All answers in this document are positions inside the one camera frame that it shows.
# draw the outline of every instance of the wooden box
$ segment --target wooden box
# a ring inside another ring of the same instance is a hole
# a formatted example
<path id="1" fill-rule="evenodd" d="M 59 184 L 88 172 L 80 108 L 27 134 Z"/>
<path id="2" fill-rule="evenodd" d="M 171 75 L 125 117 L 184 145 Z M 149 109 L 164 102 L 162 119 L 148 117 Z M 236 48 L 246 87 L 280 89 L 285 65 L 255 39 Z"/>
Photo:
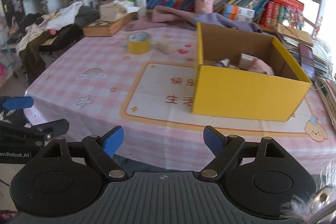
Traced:
<path id="1" fill-rule="evenodd" d="M 106 22 L 98 19 L 92 22 L 90 25 L 83 28 L 84 36 L 86 37 L 111 37 L 118 32 L 122 27 L 127 25 L 134 19 L 134 13 L 128 14 L 125 17 L 115 21 Z"/>

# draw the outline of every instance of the metal screw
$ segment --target metal screw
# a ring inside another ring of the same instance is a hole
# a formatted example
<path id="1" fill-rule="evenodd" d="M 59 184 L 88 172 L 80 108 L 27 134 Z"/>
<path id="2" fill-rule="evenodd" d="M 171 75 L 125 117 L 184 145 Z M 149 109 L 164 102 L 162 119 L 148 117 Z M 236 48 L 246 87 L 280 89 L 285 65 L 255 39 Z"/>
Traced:
<path id="1" fill-rule="evenodd" d="M 214 178 L 216 177 L 218 174 L 215 170 L 211 170 L 211 169 L 206 169 L 206 170 L 203 170 L 201 172 L 201 175 L 205 178 Z"/>
<path id="2" fill-rule="evenodd" d="M 112 170 L 112 171 L 109 172 L 109 176 L 114 178 L 114 179 L 120 179 L 125 175 L 126 175 L 126 173 L 123 170 L 119 170 L 119 169 Z"/>

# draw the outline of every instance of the cartoon bear print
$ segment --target cartoon bear print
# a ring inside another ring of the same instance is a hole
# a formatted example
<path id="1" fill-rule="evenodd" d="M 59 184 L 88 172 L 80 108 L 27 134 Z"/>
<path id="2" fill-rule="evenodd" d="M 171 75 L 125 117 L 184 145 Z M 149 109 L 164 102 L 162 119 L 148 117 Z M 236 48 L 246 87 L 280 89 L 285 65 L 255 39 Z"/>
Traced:
<path id="1" fill-rule="evenodd" d="M 316 121 L 315 116 L 310 117 L 310 120 L 306 124 L 305 132 L 314 141 L 323 142 L 324 140 L 328 140 L 327 133 L 325 132 L 323 127 Z"/>

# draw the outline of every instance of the pink checkered tablecloth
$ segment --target pink checkered tablecloth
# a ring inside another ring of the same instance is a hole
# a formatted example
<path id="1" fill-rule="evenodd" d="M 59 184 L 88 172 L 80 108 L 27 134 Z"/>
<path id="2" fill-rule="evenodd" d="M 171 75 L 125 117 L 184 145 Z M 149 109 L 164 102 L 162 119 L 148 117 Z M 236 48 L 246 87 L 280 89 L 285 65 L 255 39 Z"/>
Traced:
<path id="1" fill-rule="evenodd" d="M 153 40 L 178 41 L 179 51 L 164 55 L 156 50 L 132 55 L 127 50 L 130 32 L 112 37 L 84 38 L 57 59 L 27 89 L 34 105 L 25 114 L 32 124 L 65 118 L 70 123 L 68 141 L 92 134 L 103 135 L 114 126 L 124 129 L 125 140 L 117 154 L 151 165 L 177 170 L 201 170 L 213 159 L 201 130 L 185 130 L 124 119 L 120 108 L 145 63 L 173 62 L 192 65 L 196 57 L 196 32 L 179 27 L 146 29 Z M 336 134 L 315 90 L 307 95 L 318 123 L 328 139 L 318 142 L 308 134 L 272 135 L 311 174 L 319 174 L 336 161 Z M 259 142 L 270 132 L 239 134 Z"/>

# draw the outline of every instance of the purple cloth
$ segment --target purple cloth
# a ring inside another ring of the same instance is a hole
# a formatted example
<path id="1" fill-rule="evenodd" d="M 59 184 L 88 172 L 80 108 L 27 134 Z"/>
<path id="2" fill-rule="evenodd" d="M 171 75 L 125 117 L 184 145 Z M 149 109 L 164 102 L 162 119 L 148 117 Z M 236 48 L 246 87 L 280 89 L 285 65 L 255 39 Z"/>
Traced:
<path id="1" fill-rule="evenodd" d="M 215 24 L 219 26 L 224 26 L 226 28 L 235 28 L 237 30 L 246 32 L 259 32 L 263 33 L 262 29 L 255 23 L 246 23 L 241 21 L 235 21 L 228 19 L 218 13 L 197 15 L 195 17 L 196 22 L 203 22 L 209 24 Z"/>

